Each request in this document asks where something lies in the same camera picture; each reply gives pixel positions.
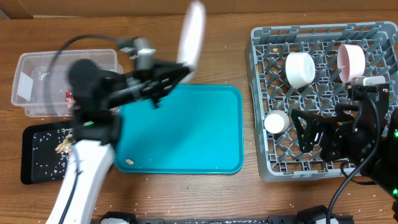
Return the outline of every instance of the wooden surface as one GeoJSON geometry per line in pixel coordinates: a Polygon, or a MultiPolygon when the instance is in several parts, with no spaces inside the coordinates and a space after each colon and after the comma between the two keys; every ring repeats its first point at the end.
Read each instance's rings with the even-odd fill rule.
{"type": "MultiPolygon", "coordinates": [[[[253,136],[253,105],[244,63],[250,31],[260,26],[392,21],[396,11],[228,14],[210,16],[200,68],[194,83],[228,84],[243,95],[245,158],[235,175],[123,174],[106,176],[93,217],[109,210],[135,212],[139,218],[267,217],[296,214],[328,205],[342,178],[311,182],[267,183],[257,171],[253,136]]],[[[50,119],[28,118],[11,105],[18,59],[25,52],[57,50],[67,39],[86,33],[150,38],[157,57],[174,60],[182,16],[112,17],[0,21],[0,223],[44,223],[61,185],[23,185],[19,180],[23,130],[50,119]]],[[[114,48],[110,42],[82,40],[73,49],[114,48]]],[[[124,71],[127,57],[118,53],[124,71]]],[[[377,186],[349,184],[334,213],[354,215],[356,223],[393,223],[392,199],[377,186]]]]}

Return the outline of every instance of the blue tray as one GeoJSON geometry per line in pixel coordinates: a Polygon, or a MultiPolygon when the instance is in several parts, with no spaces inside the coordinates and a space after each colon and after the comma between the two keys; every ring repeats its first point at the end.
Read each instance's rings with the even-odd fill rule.
{"type": "Polygon", "coordinates": [[[120,115],[114,163],[122,172],[233,174],[243,166],[242,95],[233,86],[179,85],[160,108],[146,100],[120,115]]]}

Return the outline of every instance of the white cylinder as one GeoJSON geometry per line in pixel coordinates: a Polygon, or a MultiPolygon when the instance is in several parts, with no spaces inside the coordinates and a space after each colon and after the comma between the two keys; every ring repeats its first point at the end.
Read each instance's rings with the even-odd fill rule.
{"type": "Polygon", "coordinates": [[[315,78],[315,64],[308,53],[290,53],[286,58],[285,69],[286,77],[294,88],[308,85],[315,78]]]}
{"type": "Polygon", "coordinates": [[[289,127],[289,117],[281,110],[273,110],[264,119],[264,127],[269,133],[282,133],[289,127]]]}
{"type": "Polygon", "coordinates": [[[341,69],[340,79],[350,82],[354,77],[361,77],[365,71],[365,54],[360,46],[342,44],[338,48],[337,67],[341,69]]]}

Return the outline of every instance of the transparent container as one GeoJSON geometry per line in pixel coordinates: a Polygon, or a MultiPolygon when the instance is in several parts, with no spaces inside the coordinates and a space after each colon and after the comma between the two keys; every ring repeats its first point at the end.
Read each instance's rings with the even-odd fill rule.
{"type": "Polygon", "coordinates": [[[66,50],[58,58],[50,81],[50,99],[55,114],[49,114],[49,103],[45,101],[47,69],[56,52],[25,53],[19,57],[12,85],[11,103],[25,108],[31,117],[70,116],[73,102],[66,101],[71,86],[67,80],[70,65],[82,58],[94,61],[101,69],[123,72],[113,49],[66,50]]]}

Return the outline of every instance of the black cable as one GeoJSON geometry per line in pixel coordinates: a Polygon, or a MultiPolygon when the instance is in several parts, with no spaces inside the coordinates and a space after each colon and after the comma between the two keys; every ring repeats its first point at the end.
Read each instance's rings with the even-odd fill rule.
{"type": "MultiPolygon", "coordinates": [[[[79,35],[79,36],[77,36],[77,37],[74,37],[74,38],[68,40],[68,41],[58,50],[58,52],[57,52],[57,53],[54,55],[54,57],[51,59],[49,68],[48,68],[48,70],[47,70],[47,78],[45,79],[45,84],[44,84],[44,100],[45,100],[45,102],[46,102],[46,108],[47,108],[47,111],[49,112],[49,114],[56,114],[56,112],[55,112],[55,110],[54,110],[54,108],[53,108],[51,99],[50,99],[50,96],[51,96],[51,92],[50,92],[50,81],[51,81],[52,70],[53,70],[53,68],[54,68],[55,62],[56,62],[57,59],[59,58],[60,54],[61,54],[64,50],[66,50],[66,49],[69,47],[69,45],[71,45],[72,43],[74,43],[74,42],[77,41],[77,40],[81,40],[81,39],[84,39],[84,38],[94,38],[94,39],[112,40],[112,41],[115,41],[115,42],[117,42],[117,43],[119,43],[119,41],[120,41],[120,40],[117,39],[117,38],[109,37],[109,36],[107,36],[107,35],[101,35],[101,34],[84,34],[84,35],[79,35]]],[[[63,128],[63,126],[62,126],[62,124],[61,124],[60,122],[54,123],[54,126],[58,126],[58,129],[62,129],[62,128],[63,128]]],[[[62,223],[63,223],[63,221],[65,220],[65,217],[66,217],[66,215],[67,215],[67,213],[68,213],[68,209],[69,209],[69,206],[70,206],[70,204],[71,204],[71,202],[72,202],[72,198],[73,198],[73,195],[74,195],[74,193],[75,193],[76,186],[77,186],[77,182],[78,182],[78,176],[79,176],[79,173],[80,173],[80,161],[79,161],[79,155],[78,155],[78,153],[77,153],[77,150],[72,150],[72,153],[74,153],[74,154],[75,154],[75,157],[76,157],[76,161],[75,161],[75,162],[76,162],[76,176],[75,176],[75,181],[74,181],[74,183],[73,183],[72,191],[70,192],[70,195],[69,195],[67,204],[66,204],[65,208],[63,209],[63,212],[62,212],[62,215],[61,215],[59,224],[62,224],[62,223]]]]}
{"type": "MultiPolygon", "coordinates": [[[[348,175],[344,171],[344,166],[348,163],[349,163],[349,161],[342,162],[340,164],[340,171],[346,178],[348,178],[348,175]]],[[[359,184],[359,185],[376,185],[376,183],[374,181],[355,181],[354,179],[352,179],[351,181],[354,182],[355,184],[359,184]]]]}
{"type": "Polygon", "coordinates": [[[368,157],[365,158],[362,163],[357,166],[347,177],[347,179],[340,185],[340,187],[337,189],[336,193],[334,194],[334,196],[331,198],[330,200],[330,204],[328,207],[328,213],[326,215],[326,224],[330,224],[330,219],[331,219],[331,211],[333,210],[333,206],[335,205],[337,198],[339,197],[339,195],[342,193],[343,189],[347,186],[347,184],[353,179],[353,177],[366,165],[366,163],[369,162],[369,160],[375,155],[376,151],[377,151],[377,147],[379,146],[379,141],[380,141],[380,116],[379,116],[379,112],[377,110],[376,104],[370,100],[368,98],[368,96],[365,94],[364,98],[366,100],[369,101],[369,103],[371,104],[373,111],[374,111],[374,117],[375,117],[375,121],[376,121],[376,140],[374,142],[373,145],[373,150],[371,151],[371,153],[369,153],[368,157]]]}

